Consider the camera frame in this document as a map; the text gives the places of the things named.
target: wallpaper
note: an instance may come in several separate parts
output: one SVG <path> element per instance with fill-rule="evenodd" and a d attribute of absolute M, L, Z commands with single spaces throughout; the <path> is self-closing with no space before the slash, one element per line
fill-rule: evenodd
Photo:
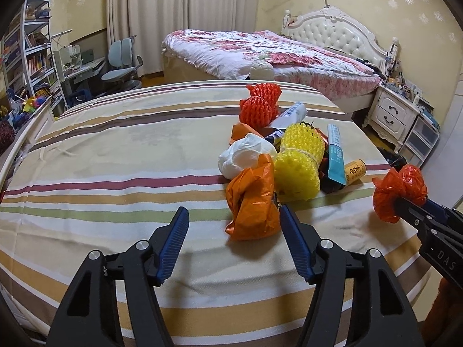
<path fill-rule="evenodd" d="M 106 0 L 50 0 L 52 32 L 72 29 L 60 44 L 106 28 Z"/>
<path fill-rule="evenodd" d="M 284 10 L 298 16 L 324 0 L 259 0 L 256 29 L 281 30 Z M 463 32 L 443 0 L 328 0 L 359 20 L 381 47 L 400 40 L 404 76 L 418 85 L 443 122 L 462 65 Z"/>

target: bed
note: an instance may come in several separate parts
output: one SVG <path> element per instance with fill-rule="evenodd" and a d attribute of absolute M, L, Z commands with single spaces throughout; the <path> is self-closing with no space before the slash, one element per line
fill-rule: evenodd
<path fill-rule="evenodd" d="M 287 10 L 283 21 L 289 17 Z M 248 78 L 305 84 L 346 113 L 369 107 L 380 82 L 355 59 L 384 71 L 386 56 L 371 31 L 333 6 L 299 16 L 282 27 L 282 36 L 180 30 L 163 42 L 164 76 L 170 83 Z M 271 69 L 270 75 L 262 68 Z"/>
<path fill-rule="evenodd" d="M 314 288 L 298 276 L 281 233 L 230 242 L 231 219 L 217 168 L 251 81 L 173 84 L 102 97 L 67 111 L 32 148 L 0 207 L 0 282 L 24 318 L 45 335 L 84 257 L 122 252 L 172 218 L 191 224 L 173 276 L 157 289 L 177 346 L 287 347 L 296 344 Z M 386 224 L 372 207 L 373 177 L 389 166 L 364 133 L 316 90 L 280 83 L 284 110 L 302 101 L 306 121 L 341 132 L 344 160 L 367 174 L 341 192 L 293 209 L 346 250 L 378 248 L 410 300 L 428 279 L 416 230 Z M 117 285 L 126 346 L 134 346 L 124 287 Z M 352 305 L 347 282 L 338 343 Z"/>

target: red plastic bag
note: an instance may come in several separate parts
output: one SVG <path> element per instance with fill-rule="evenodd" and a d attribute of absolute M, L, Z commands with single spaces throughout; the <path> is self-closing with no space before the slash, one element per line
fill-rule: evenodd
<path fill-rule="evenodd" d="M 384 222 L 397 223 L 400 219 L 395 214 L 394 201 L 398 197 L 423 206 L 426 202 L 428 188 L 418 167 L 405 165 L 400 172 L 391 168 L 384 179 L 374 178 L 376 186 L 373 194 L 373 208 Z"/>

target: drawer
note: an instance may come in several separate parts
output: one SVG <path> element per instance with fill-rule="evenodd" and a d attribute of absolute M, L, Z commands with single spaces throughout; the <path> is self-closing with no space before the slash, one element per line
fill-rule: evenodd
<path fill-rule="evenodd" d="M 403 124 L 405 124 L 407 115 L 411 113 L 408 108 L 396 102 L 395 99 L 385 91 L 381 94 L 378 105 Z"/>
<path fill-rule="evenodd" d="M 375 107 L 371 119 L 396 139 L 399 139 L 404 132 L 405 125 L 379 105 Z"/>

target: white tufted headboard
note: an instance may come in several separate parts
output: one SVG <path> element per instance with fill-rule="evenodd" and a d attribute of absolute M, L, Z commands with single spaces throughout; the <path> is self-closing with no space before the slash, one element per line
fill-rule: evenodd
<path fill-rule="evenodd" d="M 289 22 L 289 17 L 287 10 L 283 22 Z M 378 45 L 374 33 L 335 6 L 298 16 L 296 22 L 283 27 L 282 34 L 296 41 L 331 47 L 355 58 L 367 59 L 384 73 L 387 51 Z"/>

